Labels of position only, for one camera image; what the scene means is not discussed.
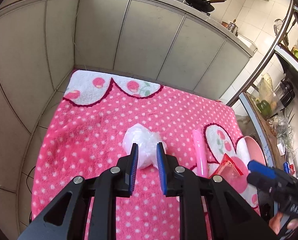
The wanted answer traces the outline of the person right hand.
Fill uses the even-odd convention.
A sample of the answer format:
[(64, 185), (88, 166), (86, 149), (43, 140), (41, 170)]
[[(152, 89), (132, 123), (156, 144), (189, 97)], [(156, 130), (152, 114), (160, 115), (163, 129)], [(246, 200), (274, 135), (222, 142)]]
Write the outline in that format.
[[(281, 220), (283, 218), (283, 213), (278, 212), (272, 219), (269, 221), (269, 227), (274, 231), (274, 233), (278, 234), (281, 230)], [(298, 227), (298, 219), (291, 220), (288, 225), (288, 230), (295, 230)]]

